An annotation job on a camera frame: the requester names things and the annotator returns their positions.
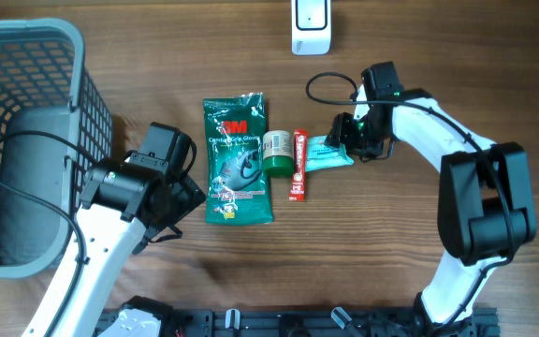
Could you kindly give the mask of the pale green wipes packet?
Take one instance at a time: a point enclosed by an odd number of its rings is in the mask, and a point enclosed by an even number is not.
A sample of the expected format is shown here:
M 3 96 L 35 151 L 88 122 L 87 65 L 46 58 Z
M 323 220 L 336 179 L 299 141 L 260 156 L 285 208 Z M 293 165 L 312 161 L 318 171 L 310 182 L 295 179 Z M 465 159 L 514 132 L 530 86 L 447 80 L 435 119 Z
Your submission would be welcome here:
M 354 160 L 347 154 L 343 145 L 331 147 L 326 145 L 325 136 L 311 137 L 307 141 L 305 171 L 334 169 L 351 166 Z

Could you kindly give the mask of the red coffee stick sachet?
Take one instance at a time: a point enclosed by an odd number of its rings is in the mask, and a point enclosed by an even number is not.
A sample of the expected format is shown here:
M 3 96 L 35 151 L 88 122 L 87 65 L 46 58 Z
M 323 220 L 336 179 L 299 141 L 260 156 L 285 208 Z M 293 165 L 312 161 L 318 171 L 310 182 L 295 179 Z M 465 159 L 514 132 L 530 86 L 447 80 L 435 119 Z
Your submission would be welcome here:
M 292 184 L 289 194 L 291 201 L 303 201 L 305 199 L 305 173 L 307 142 L 309 134 L 304 129 L 296 129 L 294 132 L 294 160 L 295 171 L 292 177 Z

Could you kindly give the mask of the green lid white jar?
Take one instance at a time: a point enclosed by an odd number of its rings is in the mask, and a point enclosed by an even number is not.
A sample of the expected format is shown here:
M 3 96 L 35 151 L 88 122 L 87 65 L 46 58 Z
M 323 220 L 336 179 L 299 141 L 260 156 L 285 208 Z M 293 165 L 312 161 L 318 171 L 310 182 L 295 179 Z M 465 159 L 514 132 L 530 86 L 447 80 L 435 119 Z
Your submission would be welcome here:
M 294 174 L 292 134 L 284 130 L 269 131 L 263 136 L 263 171 L 269 177 L 289 177 Z

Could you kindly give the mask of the green 3M gloves packet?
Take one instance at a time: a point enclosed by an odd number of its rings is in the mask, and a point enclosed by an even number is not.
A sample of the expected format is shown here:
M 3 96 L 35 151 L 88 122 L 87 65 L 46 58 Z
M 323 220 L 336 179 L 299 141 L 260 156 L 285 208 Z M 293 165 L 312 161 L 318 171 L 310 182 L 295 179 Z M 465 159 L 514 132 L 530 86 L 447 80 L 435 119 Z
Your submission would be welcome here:
M 262 140 L 264 96 L 250 93 L 203 100 L 209 160 L 206 222 L 249 226 L 273 221 Z

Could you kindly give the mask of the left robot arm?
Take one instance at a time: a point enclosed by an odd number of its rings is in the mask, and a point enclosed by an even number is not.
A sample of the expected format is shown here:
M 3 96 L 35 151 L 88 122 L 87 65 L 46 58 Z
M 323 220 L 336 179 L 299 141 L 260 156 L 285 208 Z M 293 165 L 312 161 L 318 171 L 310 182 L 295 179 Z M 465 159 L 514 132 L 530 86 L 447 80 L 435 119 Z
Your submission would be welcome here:
M 25 330 L 27 336 L 90 336 L 128 258 L 179 239 L 178 223 L 205 200 L 189 176 L 194 141 L 153 123 L 140 147 L 87 171 L 74 233 Z

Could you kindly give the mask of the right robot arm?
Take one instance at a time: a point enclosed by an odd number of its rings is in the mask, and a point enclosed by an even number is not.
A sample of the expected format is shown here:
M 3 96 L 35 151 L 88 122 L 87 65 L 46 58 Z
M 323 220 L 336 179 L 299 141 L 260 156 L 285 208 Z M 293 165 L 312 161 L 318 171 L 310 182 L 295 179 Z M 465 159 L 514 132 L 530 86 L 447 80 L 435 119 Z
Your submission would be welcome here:
M 405 89 L 393 63 L 365 69 L 326 142 L 363 162 L 388 159 L 398 142 L 438 171 L 437 271 L 415 300 L 416 334 L 456 333 L 475 321 L 473 304 L 490 275 L 513 262 L 537 225 L 525 150 L 456 121 L 427 91 Z

